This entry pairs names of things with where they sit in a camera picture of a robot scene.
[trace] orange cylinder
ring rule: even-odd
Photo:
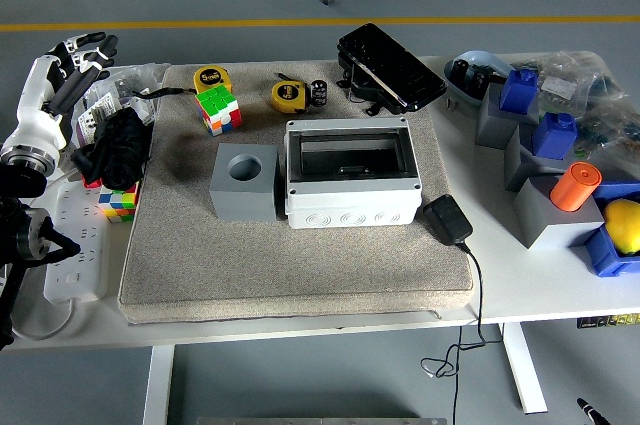
[[[587,162],[575,162],[551,190],[553,204],[565,212],[575,212],[602,182],[600,170]]]

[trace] table leg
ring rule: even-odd
[[[540,388],[522,326],[519,322],[505,323],[502,324],[501,329],[504,348],[507,351],[507,357],[509,357],[509,364],[524,413],[546,412],[547,404],[542,395],[542,388]]]
[[[167,423],[173,351],[173,345],[153,347],[151,351],[143,425],[165,425]]]

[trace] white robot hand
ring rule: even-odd
[[[109,75],[118,39],[104,32],[79,35],[60,42],[33,62],[18,103],[18,127],[0,151],[3,194],[21,197],[44,192],[70,138],[70,112],[91,84]],[[88,43],[100,44],[79,50]]]

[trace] white table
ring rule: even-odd
[[[502,57],[508,62],[525,55]],[[448,59],[425,58],[442,73]],[[520,322],[616,315],[640,312],[640,274],[598,278],[583,247],[529,251],[518,236],[517,217],[511,208],[515,197],[505,192],[502,152],[474,145],[475,118],[470,106],[447,109],[441,98],[429,106],[442,149],[453,196],[474,227],[467,244],[477,257],[484,277],[483,323],[505,324],[505,347],[525,413],[546,411]],[[47,197],[36,203],[52,212]],[[299,337],[461,326],[475,323],[478,287],[469,305],[459,310],[322,317],[266,318],[205,323],[129,325],[117,306],[119,277],[129,232],[128,224],[111,227],[109,285],[102,300],[78,305],[67,329],[43,341],[17,339],[3,353],[39,349],[88,349],[153,346],[147,407],[149,417],[166,411],[168,386],[176,344],[222,342],[278,337]],[[24,290],[18,314],[21,326],[55,327],[66,308],[55,309],[39,295],[38,285]]]

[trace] gray floor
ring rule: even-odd
[[[346,19],[384,17],[392,23],[383,28],[416,55],[590,50],[631,97],[640,97],[639,10],[640,0],[336,0],[331,7],[319,0],[0,0],[0,137],[15,127],[15,106],[34,58],[91,27],[29,31],[25,24],[104,24],[120,38],[118,65],[180,64],[334,59],[338,38],[354,28]],[[617,15],[635,19],[611,18]],[[520,16],[605,18],[518,24],[513,17]],[[422,24],[406,24],[407,17]],[[433,17],[467,23],[433,24]],[[489,25],[481,17],[503,17],[504,23]],[[282,22],[123,25],[229,19]],[[294,19],[337,22],[293,25]],[[559,321],[527,324],[525,333],[549,413],[522,414],[504,349],[494,345],[462,357],[458,423],[582,424],[578,396],[614,425],[638,423],[640,327],[577,330],[574,321]],[[443,355],[455,338],[455,330],[428,330],[181,346],[169,423],[192,425],[198,416],[216,415],[450,419],[453,380],[430,379],[419,360]],[[148,362],[148,349],[3,353],[0,423],[141,423]]]

